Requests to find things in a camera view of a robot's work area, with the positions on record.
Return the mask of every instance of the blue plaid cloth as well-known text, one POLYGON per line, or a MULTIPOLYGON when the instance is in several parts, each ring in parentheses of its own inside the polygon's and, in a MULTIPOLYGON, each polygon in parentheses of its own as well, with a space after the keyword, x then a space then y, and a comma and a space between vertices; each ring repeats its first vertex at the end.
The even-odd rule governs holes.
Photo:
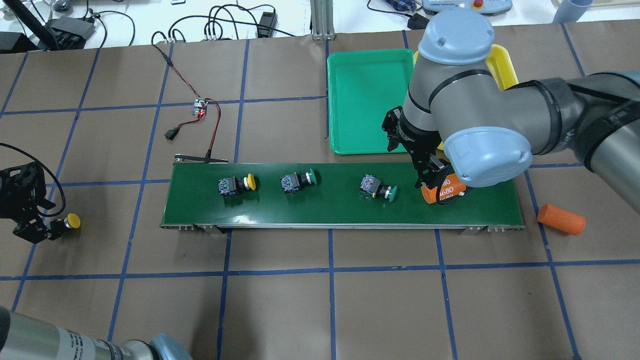
POLYGON ((415 0, 383 0, 383 1, 391 5, 393 9, 399 12, 415 11, 415 0))

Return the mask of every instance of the gray robot arm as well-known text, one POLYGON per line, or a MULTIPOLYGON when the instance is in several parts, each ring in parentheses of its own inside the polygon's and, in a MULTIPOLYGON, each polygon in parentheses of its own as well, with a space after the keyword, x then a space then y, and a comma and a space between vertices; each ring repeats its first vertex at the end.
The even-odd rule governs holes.
POLYGON ((434 157, 440 140, 471 188, 516 177, 533 154, 573 149, 640 213, 640 72, 500 91, 485 64, 492 43, 491 25, 475 12, 450 10, 429 23, 406 100, 383 123, 389 149, 401 143, 411 155, 416 186, 442 180, 434 157))

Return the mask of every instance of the green tray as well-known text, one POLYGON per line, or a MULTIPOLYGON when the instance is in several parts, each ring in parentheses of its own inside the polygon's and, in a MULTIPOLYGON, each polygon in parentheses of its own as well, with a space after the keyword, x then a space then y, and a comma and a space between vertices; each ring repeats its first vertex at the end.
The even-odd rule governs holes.
MULTIPOLYGON (((404 103, 413 74, 409 49, 334 53, 327 59, 329 137, 336 154, 387 152, 382 120, 404 103)), ((393 152, 404 152, 400 145, 393 152)))
POLYGON ((413 187, 416 173, 411 163, 261 163, 173 166, 162 227, 195 226, 464 229, 470 225, 496 229, 524 228, 512 181, 478 188, 464 198, 441 206, 429 205, 413 187), (313 168, 318 185, 285 195, 280 178, 313 168), (218 180, 253 173, 257 191, 231 199, 218 195, 218 180), (364 174, 383 184, 397 186, 393 202, 372 199, 358 187, 364 174))

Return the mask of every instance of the orange cap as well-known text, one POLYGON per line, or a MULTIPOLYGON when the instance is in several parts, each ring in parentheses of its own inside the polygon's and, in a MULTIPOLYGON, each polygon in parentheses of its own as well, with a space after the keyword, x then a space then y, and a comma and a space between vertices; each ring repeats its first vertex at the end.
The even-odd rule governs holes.
MULTIPOLYGON (((436 191, 438 188, 429 189, 426 186, 420 188, 422 192, 422 197, 427 202, 427 204, 433 204, 436 202, 436 191)), ((440 189, 440 200, 448 199, 449 197, 455 196, 467 189, 467 186, 463 184, 456 174, 449 174, 446 178, 442 187, 440 189)))
POLYGON ((540 208, 538 222, 571 235, 579 235, 587 224, 584 217, 551 204, 540 208))

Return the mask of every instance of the blue cup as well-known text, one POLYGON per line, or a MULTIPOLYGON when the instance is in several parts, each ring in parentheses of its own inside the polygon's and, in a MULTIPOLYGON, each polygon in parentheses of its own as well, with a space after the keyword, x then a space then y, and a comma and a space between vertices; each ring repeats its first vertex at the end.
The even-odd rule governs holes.
POLYGON ((593 0, 563 0, 553 22, 576 22, 593 4, 593 0))

